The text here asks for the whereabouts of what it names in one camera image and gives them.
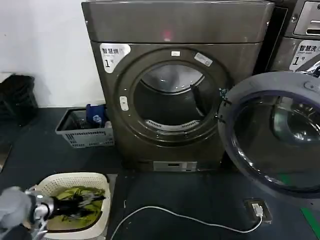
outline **white laundry basket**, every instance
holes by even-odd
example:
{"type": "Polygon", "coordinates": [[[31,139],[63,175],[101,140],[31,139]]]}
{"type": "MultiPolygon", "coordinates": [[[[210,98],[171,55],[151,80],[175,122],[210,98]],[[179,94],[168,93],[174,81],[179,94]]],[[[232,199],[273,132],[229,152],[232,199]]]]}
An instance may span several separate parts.
{"type": "Polygon", "coordinates": [[[51,175],[34,186],[37,191],[51,196],[61,188],[73,188],[84,186],[86,188],[97,188],[105,191],[105,199],[102,202],[102,215],[99,220],[90,228],[77,232],[47,233],[45,238],[57,240],[84,240],[100,236],[107,227],[110,212],[110,189],[107,178],[100,173],[93,172],[72,172],[51,175]]]}

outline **open washer door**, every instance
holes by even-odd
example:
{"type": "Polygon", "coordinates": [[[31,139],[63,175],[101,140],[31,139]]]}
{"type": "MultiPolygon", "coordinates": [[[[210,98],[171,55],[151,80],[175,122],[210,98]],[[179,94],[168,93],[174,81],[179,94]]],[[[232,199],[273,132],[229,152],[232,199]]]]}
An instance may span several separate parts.
{"type": "Polygon", "coordinates": [[[320,78],[268,72],[224,97],[218,130],[238,169],[266,192],[320,209],[320,78]]]}

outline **washing machine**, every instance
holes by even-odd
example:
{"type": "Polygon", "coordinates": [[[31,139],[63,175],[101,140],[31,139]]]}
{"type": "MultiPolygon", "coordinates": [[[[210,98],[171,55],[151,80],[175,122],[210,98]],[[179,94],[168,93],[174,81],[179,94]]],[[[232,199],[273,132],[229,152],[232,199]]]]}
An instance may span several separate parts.
{"type": "Polygon", "coordinates": [[[320,70],[251,76],[272,3],[90,1],[82,7],[127,166],[216,170],[226,150],[267,193],[320,208],[320,70]]]}
{"type": "Polygon", "coordinates": [[[254,73],[313,71],[320,65],[320,1],[274,2],[254,73]]]}
{"type": "Polygon", "coordinates": [[[252,75],[273,7],[260,0],[82,3],[126,167],[219,167],[219,104],[252,75]]]}

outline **sticker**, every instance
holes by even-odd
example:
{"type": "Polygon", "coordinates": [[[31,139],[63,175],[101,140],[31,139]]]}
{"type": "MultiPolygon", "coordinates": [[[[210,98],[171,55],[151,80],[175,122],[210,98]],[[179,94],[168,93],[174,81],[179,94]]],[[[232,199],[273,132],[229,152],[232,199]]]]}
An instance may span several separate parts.
{"type": "Polygon", "coordinates": [[[210,65],[213,63],[213,61],[210,58],[207,58],[199,52],[194,56],[194,59],[206,65],[207,67],[210,67],[210,65]]]}
{"type": "Polygon", "coordinates": [[[128,106],[127,97],[126,96],[120,96],[119,100],[120,100],[120,107],[121,107],[122,111],[128,111],[129,110],[129,106],[128,106]]]}
{"type": "Polygon", "coordinates": [[[295,72],[298,68],[319,54],[320,41],[303,40],[295,51],[289,69],[295,72]]]}
{"type": "Polygon", "coordinates": [[[100,52],[104,70],[111,74],[120,61],[130,53],[131,47],[123,43],[101,43],[100,52]]]}
{"type": "Polygon", "coordinates": [[[171,51],[172,57],[180,57],[180,51],[171,51]]]}

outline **white wall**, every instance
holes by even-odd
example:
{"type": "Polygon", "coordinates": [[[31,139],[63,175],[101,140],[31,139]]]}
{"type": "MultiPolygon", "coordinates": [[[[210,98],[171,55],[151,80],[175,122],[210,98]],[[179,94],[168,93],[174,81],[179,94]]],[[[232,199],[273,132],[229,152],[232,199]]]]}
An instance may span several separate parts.
{"type": "Polygon", "coordinates": [[[1,0],[0,72],[35,76],[40,107],[105,102],[82,0],[1,0]]]}

